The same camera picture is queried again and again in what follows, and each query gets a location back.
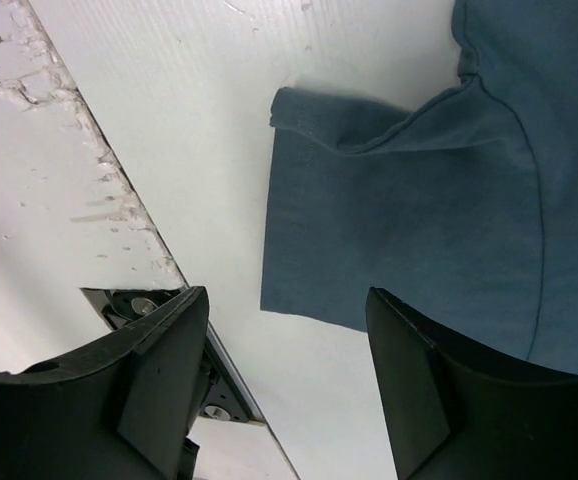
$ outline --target bolt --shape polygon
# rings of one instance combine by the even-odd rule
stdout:
[[[136,297],[131,300],[131,308],[140,315],[149,315],[158,308],[154,302],[144,297]]]
[[[214,420],[220,420],[221,422],[228,422],[231,420],[231,415],[224,408],[220,408],[216,405],[207,405],[205,407],[205,415]]]

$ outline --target black plastic part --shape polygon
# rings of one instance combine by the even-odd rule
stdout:
[[[400,480],[578,479],[578,376],[438,324],[385,290],[367,329]]]
[[[94,308],[114,330],[142,318],[143,315],[132,308],[134,299],[147,299],[156,306],[160,306],[173,296],[179,295],[181,291],[83,289],[83,293]],[[214,405],[227,411],[232,422],[248,423],[255,420],[246,400],[242,397],[240,390],[235,385],[209,339],[205,342],[202,368],[209,379],[209,390],[204,395],[203,402],[199,408],[201,416],[207,417],[204,411],[205,407]]]
[[[0,479],[190,479],[203,288],[88,345],[0,373]]]

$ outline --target peeling paint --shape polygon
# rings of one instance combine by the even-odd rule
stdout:
[[[73,162],[73,158],[81,158],[84,162],[82,170],[93,173],[93,175],[88,174],[91,180],[86,180],[91,182],[91,185],[83,188],[83,193],[87,192],[82,195],[84,197],[81,200],[83,208],[78,208],[76,205],[75,208],[70,207],[68,210],[61,211],[61,205],[58,204],[55,209],[52,209],[51,215],[62,214],[64,216],[58,217],[59,221],[64,221],[66,218],[69,220],[69,224],[82,225],[80,228],[86,230],[86,235],[89,238],[92,238],[92,235],[114,235],[121,231],[120,228],[110,226],[100,229],[97,226],[99,223],[122,222],[123,235],[115,235],[113,241],[101,239],[100,242],[106,242],[117,251],[126,250],[122,247],[123,243],[118,244],[117,242],[132,242],[124,243],[124,245],[131,245],[129,248],[133,255],[144,255],[149,252],[151,258],[154,256],[159,258],[159,253],[165,254],[165,256],[169,255],[157,228],[133,190],[113,149],[106,142],[84,98],[36,17],[29,1],[1,0],[0,3],[2,5],[0,7],[0,98],[4,102],[8,102],[14,109],[19,110],[20,115],[24,115],[25,118],[26,116],[33,116],[34,112],[46,112],[47,110],[55,112],[43,113],[42,116],[38,116],[40,115],[38,114],[34,121],[39,121],[42,118],[44,125],[48,119],[57,118],[61,123],[56,128],[63,132],[70,132],[64,138],[69,138],[68,141],[75,142],[78,145],[77,148],[85,148],[89,152],[84,156],[69,157],[68,160]],[[49,128],[48,132],[51,135],[52,129]],[[69,165],[69,168],[73,169],[73,163]],[[42,198],[42,194],[39,192],[43,190],[39,189],[48,188],[47,191],[50,191],[55,189],[57,185],[69,184],[70,178],[61,176],[63,172],[69,171],[69,168],[58,169],[58,171],[43,168],[39,171],[38,164],[33,165],[33,167],[27,170],[32,173],[32,177],[27,180],[37,182],[32,185],[33,191],[29,185],[19,186],[20,189],[29,190],[30,197],[20,198],[19,196],[16,200],[18,200],[20,207],[25,207],[27,204],[38,206],[38,208],[33,209],[34,214],[41,212],[41,215],[48,215],[47,212],[50,212],[50,209],[47,207],[47,199]],[[45,184],[50,176],[51,185]],[[89,191],[93,198],[86,201],[86,195]],[[85,208],[103,211],[87,215]],[[13,237],[7,234],[3,238],[9,240]],[[106,258],[106,256],[101,256],[102,254],[98,255],[95,250],[86,251],[88,258]],[[143,259],[143,261],[146,267],[149,259]],[[170,288],[176,288],[175,285],[184,286],[186,284],[175,262],[162,261],[161,264],[160,270],[157,271],[158,275],[154,275],[154,278],[160,279],[160,285],[164,285],[166,282]],[[119,266],[126,268],[128,273],[131,273],[130,265],[119,263]]]

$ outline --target chipped paint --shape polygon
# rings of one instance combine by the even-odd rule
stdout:
[[[0,4],[0,102],[11,110],[7,115],[19,115],[12,120],[19,130],[37,135],[40,129],[46,140],[63,139],[60,148],[47,147],[43,156],[34,147],[29,147],[32,153],[28,155],[19,153],[24,162],[31,163],[26,170],[19,160],[0,157],[0,181],[18,197],[16,205],[25,207],[20,217],[22,235],[7,231],[1,238],[22,242],[36,238],[35,231],[42,235],[38,229],[54,230],[55,241],[62,238],[63,244],[45,250],[64,250],[67,257],[73,257],[71,263],[61,257],[59,264],[66,274],[81,279],[80,286],[185,285],[175,262],[165,260],[171,258],[168,249],[33,8],[27,0]],[[19,169],[17,173],[9,168],[11,162]],[[77,204],[74,200],[79,198],[82,201]],[[51,243],[51,236],[44,235],[42,242]],[[127,264],[128,251],[133,264]],[[99,263],[88,264],[87,257],[108,258],[108,268],[117,272],[100,271]],[[152,269],[147,278],[133,273],[136,270],[131,267],[147,271],[152,261],[158,261],[160,270]]]

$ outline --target white surface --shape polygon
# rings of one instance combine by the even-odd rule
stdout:
[[[181,285],[168,257],[30,8],[0,2],[0,370],[107,332],[79,287]]]
[[[364,334],[258,311],[286,84],[415,108],[454,84],[452,0],[32,0],[300,476],[395,472]]]
[[[189,438],[200,445],[194,479],[296,480],[265,425],[198,418]]]

